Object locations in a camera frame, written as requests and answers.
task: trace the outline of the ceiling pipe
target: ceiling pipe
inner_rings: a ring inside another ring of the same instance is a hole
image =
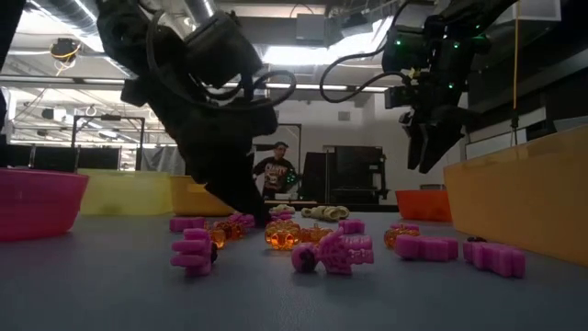
[[[199,25],[211,18],[217,11],[213,0],[185,0],[187,13],[194,24]]]
[[[28,0],[31,6],[46,17],[62,23],[72,34],[94,52],[104,52],[98,34],[96,20],[98,9],[96,0]],[[110,58],[106,61],[114,65],[126,76],[134,76],[127,68]]]

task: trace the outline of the plastic bin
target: plastic bin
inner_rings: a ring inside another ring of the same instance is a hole
[[[226,216],[234,210],[190,176],[172,176],[172,204],[178,216]]]
[[[0,169],[0,241],[65,234],[74,225],[88,177]]]
[[[445,168],[456,230],[588,267],[588,125]]]
[[[452,221],[449,197],[444,189],[396,191],[396,200],[405,220]]]
[[[78,169],[90,176],[83,215],[161,215],[172,211],[169,175],[150,171]]]

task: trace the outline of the light fixture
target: light fixture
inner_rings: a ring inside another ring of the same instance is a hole
[[[372,23],[373,31],[343,38],[329,49],[270,46],[263,56],[263,62],[277,65],[323,65],[350,54],[375,51],[390,28],[392,17]]]

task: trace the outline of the orange bin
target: orange bin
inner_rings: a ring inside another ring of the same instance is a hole
[[[234,210],[190,176],[171,176],[172,205],[178,216],[227,216]]]
[[[452,222],[444,189],[396,191],[396,200],[405,220]]]

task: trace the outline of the graphic t-shirt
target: graphic t-shirt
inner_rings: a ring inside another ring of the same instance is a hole
[[[266,177],[264,189],[271,189],[279,193],[286,186],[288,171],[293,168],[294,166],[288,160],[284,158],[276,160],[272,156],[257,164],[254,168],[254,174],[264,173]]]

